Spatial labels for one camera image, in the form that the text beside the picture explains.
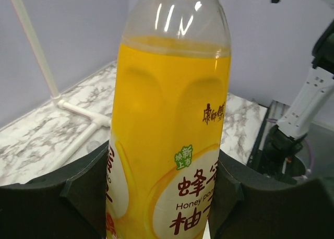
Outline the yellow labelled bottle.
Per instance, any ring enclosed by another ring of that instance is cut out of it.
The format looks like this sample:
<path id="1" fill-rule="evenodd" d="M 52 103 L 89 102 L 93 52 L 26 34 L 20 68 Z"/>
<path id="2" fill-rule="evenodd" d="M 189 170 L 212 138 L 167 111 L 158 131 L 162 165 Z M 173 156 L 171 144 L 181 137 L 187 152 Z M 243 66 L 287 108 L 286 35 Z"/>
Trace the yellow labelled bottle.
<path id="1" fill-rule="evenodd" d="M 202 238 L 231 65 L 219 0 L 139 0 L 118 53 L 107 238 Z"/>

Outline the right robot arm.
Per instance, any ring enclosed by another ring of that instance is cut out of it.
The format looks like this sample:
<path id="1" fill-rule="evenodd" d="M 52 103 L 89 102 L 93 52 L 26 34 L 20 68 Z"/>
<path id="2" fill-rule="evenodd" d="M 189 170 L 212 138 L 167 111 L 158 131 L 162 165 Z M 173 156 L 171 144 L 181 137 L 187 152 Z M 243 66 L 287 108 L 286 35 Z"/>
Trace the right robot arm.
<path id="1" fill-rule="evenodd" d="M 272 160 L 289 157 L 302 149 L 311 122 L 333 94 L 333 22 L 315 43 L 312 56 L 304 85 L 266 137 L 263 153 Z"/>

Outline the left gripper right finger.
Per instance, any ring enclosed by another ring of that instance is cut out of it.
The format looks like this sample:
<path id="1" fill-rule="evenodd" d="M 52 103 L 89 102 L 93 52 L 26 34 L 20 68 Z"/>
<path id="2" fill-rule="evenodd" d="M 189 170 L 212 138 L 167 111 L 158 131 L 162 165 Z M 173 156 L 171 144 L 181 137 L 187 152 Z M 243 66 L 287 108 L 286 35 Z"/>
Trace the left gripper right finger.
<path id="1" fill-rule="evenodd" d="M 220 151 L 208 223 L 211 238 L 333 238 L 333 177 L 289 185 Z"/>

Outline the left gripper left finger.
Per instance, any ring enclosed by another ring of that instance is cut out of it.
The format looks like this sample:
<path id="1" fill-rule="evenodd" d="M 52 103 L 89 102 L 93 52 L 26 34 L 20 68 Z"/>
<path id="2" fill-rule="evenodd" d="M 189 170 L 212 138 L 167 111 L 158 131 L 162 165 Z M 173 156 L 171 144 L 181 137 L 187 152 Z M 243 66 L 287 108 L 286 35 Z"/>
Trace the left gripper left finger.
<path id="1" fill-rule="evenodd" d="M 108 143 L 25 184 L 1 187 L 1 238 L 105 238 Z"/>

